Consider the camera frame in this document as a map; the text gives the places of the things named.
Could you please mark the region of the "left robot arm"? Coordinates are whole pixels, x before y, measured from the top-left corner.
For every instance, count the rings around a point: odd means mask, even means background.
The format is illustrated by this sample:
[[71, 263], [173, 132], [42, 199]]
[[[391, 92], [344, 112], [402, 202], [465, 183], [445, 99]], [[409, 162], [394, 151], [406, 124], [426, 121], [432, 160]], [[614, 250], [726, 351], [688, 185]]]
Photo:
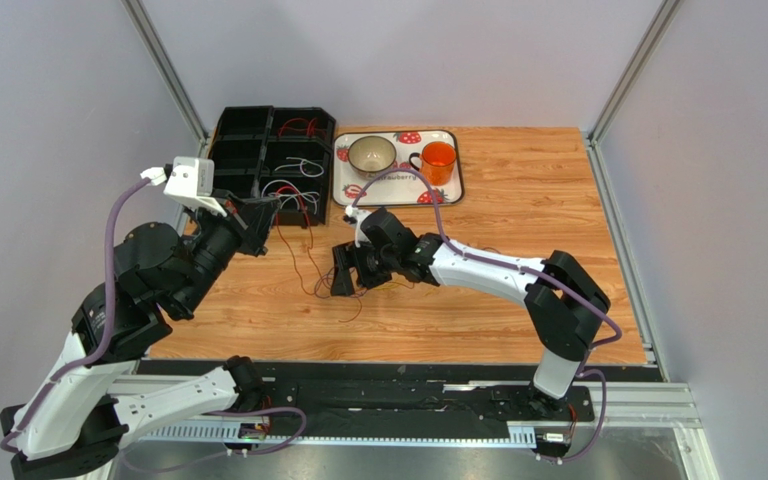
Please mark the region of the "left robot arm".
[[0, 414], [17, 479], [92, 472], [140, 437], [188, 418], [249, 412], [264, 399], [251, 359], [234, 356], [195, 379], [132, 397], [110, 387], [131, 374], [177, 320], [190, 320], [238, 254], [260, 256], [277, 215], [274, 199], [226, 194], [219, 212], [191, 212], [191, 238], [149, 222], [113, 249], [112, 272], [76, 310], [63, 351], [32, 400]]

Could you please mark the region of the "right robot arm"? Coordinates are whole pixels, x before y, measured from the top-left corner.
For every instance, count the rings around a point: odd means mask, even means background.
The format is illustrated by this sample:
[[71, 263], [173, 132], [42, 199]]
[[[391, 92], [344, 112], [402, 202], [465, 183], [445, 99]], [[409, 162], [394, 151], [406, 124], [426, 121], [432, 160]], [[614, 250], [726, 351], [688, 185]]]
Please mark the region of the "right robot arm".
[[415, 234], [385, 208], [350, 207], [353, 240], [332, 247], [330, 293], [348, 297], [399, 275], [414, 284], [463, 287], [525, 309], [543, 346], [532, 385], [553, 400], [566, 396], [608, 321], [611, 302], [578, 260], [506, 256], [469, 247], [442, 233]]

